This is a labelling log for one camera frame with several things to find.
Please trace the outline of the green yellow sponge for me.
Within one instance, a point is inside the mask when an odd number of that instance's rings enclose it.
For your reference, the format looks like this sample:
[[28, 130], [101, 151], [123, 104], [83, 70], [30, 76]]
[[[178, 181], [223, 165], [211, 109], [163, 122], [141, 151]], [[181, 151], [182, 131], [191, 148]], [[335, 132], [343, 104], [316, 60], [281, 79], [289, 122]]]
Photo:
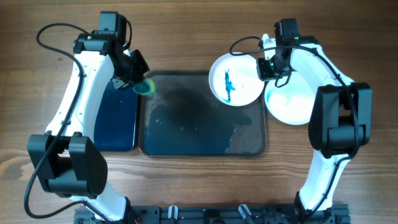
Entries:
[[132, 88], [138, 95], [151, 95], [155, 92], [155, 83], [151, 78], [145, 78]]

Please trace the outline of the white plate with blue splat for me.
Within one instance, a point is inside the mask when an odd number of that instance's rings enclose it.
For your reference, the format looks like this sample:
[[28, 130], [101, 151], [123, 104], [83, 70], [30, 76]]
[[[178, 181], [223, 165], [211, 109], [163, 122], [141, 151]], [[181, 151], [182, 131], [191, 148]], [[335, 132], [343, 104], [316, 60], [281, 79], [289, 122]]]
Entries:
[[310, 121], [315, 94], [298, 72], [292, 72], [288, 84], [277, 88], [275, 80], [267, 83], [264, 98], [267, 109], [279, 121], [290, 125]]

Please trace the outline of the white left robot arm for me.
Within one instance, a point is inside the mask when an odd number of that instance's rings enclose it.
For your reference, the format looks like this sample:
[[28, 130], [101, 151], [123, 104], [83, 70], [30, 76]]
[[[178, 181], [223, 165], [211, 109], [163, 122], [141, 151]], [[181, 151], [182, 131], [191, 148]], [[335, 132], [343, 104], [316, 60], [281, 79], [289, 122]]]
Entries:
[[[130, 201], [108, 183], [108, 165], [95, 146], [95, 123], [109, 82], [117, 90], [132, 88], [148, 95], [155, 90], [146, 78], [149, 66], [139, 50], [128, 47], [115, 33], [82, 33], [73, 46], [73, 71], [57, 114], [43, 134], [27, 143], [34, 173], [24, 196], [28, 216], [44, 219], [82, 204], [98, 221], [123, 223]], [[48, 214], [34, 214], [29, 207], [34, 181], [47, 193], [72, 200]]]

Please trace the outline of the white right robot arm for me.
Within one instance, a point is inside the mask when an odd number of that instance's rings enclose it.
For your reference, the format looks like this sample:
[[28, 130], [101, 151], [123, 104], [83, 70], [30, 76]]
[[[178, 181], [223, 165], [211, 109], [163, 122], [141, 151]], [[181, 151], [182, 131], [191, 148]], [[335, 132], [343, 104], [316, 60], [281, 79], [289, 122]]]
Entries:
[[295, 197], [295, 216], [321, 219], [331, 213], [341, 174], [370, 138], [372, 89], [342, 74], [314, 37], [263, 35], [257, 61], [268, 83], [265, 104], [279, 121], [308, 124], [313, 158]]

